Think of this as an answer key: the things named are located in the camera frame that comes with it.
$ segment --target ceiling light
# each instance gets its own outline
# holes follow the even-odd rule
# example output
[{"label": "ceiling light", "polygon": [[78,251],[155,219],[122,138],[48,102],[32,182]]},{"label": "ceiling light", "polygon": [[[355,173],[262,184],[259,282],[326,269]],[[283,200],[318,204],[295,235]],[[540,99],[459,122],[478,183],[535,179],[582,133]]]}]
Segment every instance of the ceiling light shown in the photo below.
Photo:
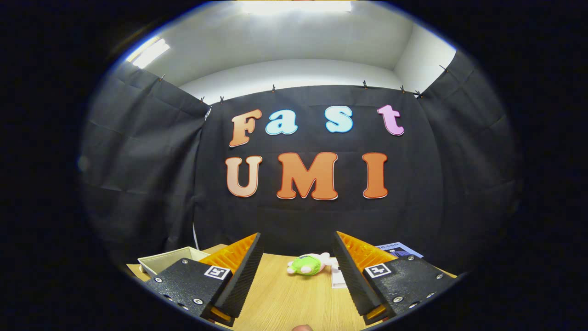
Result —
[{"label": "ceiling light", "polygon": [[148,64],[150,64],[151,61],[155,60],[168,49],[169,45],[165,43],[164,39],[160,39],[153,45],[147,47],[147,49],[144,50],[136,60],[134,60],[133,64],[143,69]]},{"label": "ceiling light", "polygon": [[277,14],[287,11],[350,12],[351,1],[243,1],[247,14]]},{"label": "ceiling light", "polygon": [[143,45],[139,46],[139,48],[137,48],[133,53],[131,53],[126,60],[129,62],[133,62],[133,60],[139,56],[139,54],[141,54],[142,51],[146,50],[147,47],[153,45],[157,40],[159,40],[159,37],[153,37],[149,40],[147,40],[145,43],[143,43]]}]

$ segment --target orange ridged pad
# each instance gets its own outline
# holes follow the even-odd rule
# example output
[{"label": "orange ridged pad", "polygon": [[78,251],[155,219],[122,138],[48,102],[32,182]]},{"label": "orange ridged pad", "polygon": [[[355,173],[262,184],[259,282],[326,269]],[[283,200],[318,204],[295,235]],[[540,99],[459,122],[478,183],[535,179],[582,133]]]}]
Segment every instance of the orange ridged pad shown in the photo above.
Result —
[{"label": "orange ridged pad", "polygon": [[229,268],[232,273],[235,274],[257,235],[258,234],[256,233],[243,238],[236,243],[228,245],[222,250],[205,257],[199,262],[211,266]]},{"label": "orange ridged pad", "polygon": [[397,259],[396,256],[370,245],[365,241],[361,241],[339,231],[337,231],[337,234],[345,244],[345,248],[347,248],[355,266],[361,273],[363,273],[363,269],[366,267]]}]

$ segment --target light blue letter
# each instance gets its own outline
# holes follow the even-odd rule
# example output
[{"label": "light blue letter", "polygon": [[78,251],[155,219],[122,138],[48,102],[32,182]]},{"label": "light blue letter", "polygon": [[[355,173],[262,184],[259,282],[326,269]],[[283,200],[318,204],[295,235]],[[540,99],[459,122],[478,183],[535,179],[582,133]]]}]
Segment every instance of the light blue letter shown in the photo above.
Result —
[{"label": "light blue letter", "polygon": [[291,110],[284,109],[274,112],[269,116],[269,119],[271,122],[265,127],[265,132],[270,135],[293,134],[298,130],[298,125],[295,124],[296,113]]},{"label": "light blue letter", "polygon": [[329,132],[345,133],[353,127],[351,109],[346,106],[331,106],[325,110],[325,117],[330,122],[326,123]]}]

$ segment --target orange letter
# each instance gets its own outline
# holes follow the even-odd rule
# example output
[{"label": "orange letter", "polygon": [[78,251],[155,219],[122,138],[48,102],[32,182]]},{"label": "orange letter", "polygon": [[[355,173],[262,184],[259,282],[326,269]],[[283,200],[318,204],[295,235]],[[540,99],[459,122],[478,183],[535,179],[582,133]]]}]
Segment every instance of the orange letter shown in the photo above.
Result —
[{"label": "orange letter", "polygon": [[233,195],[247,198],[257,191],[259,164],[261,156],[250,156],[245,162],[249,164],[249,183],[246,187],[239,185],[239,165],[243,160],[240,157],[229,157],[226,159],[226,186]]},{"label": "orange letter", "polygon": [[229,147],[237,147],[246,144],[249,141],[249,137],[245,135],[245,131],[252,133],[255,129],[255,120],[248,120],[253,117],[255,119],[261,118],[261,110],[256,109],[250,112],[246,112],[243,115],[235,116],[231,120],[233,125],[233,140],[229,142]]},{"label": "orange letter", "polygon": [[384,162],[388,157],[382,153],[366,153],[362,159],[367,163],[367,188],[363,196],[368,199],[383,198],[388,195],[384,187]]},{"label": "orange letter", "polygon": [[313,199],[334,200],[338,194],[333,184],[333,171],[337,154],[324,152],[316,155],[310,169],[306,169],[302,159],[296,153],[283,153],[278,156],[282,163],[282,189],[278,191],[280,199],[294,199],[296,192],[292,190],[292,182],[302,198],[308,196],[312,184],[316,182],[315,190],[312,191]]}]

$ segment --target plush toy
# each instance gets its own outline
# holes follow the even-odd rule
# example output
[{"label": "plush toy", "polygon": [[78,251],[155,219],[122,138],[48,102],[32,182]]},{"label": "plush toy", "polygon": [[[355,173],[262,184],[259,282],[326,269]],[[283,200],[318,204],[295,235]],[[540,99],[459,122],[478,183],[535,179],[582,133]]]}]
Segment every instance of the plush toy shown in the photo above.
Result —
[{"label": "plush toy", "polygon": [[299,273],[307,276],[318,274],[325,266],[330,266],[329,253],[304,254],[297,257],[294,261],[288,262],[288,273]]}]

